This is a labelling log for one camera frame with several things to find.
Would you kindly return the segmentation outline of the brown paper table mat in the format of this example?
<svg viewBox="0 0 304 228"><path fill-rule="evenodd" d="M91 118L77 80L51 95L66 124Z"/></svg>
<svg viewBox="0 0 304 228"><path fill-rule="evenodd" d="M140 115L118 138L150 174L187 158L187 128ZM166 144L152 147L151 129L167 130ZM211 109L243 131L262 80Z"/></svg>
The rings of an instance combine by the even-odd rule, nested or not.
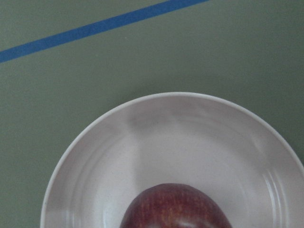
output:
<svg viewBox="0 0 304 228"><path fill-rule="evenodd" d="M303 159L303 1L210 0L1 63L1 227L39 227L56 164L95 119L174 91L252 111Z"/></svg>

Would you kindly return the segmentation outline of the pink plate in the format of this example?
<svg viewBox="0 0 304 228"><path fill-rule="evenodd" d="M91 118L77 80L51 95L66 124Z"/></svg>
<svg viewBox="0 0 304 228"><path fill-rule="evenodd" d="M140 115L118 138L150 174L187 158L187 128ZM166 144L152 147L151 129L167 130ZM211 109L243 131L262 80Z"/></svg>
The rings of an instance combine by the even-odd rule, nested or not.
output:
<svg viewBox="0 0 304 228"><path fill-rule="evenodd" d="M161 93L87 126L49 181L42 228L117 228L131 201L162 183L211 197L235 228L301 228L304 168L268 123L232 102Z"/></svg>

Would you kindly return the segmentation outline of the red apple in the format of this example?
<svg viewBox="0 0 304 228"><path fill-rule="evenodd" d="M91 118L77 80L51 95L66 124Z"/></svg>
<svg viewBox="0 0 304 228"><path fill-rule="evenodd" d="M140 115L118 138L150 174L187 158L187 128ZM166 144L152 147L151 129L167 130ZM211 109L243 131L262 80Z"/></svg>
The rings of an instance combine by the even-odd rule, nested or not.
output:
<svg viewBox="0 0 304 228"><path fill-rule="evenodd" d="M229 228L224 212L208 195L185 184L160 184L129 205L122 228Z"/></svg>

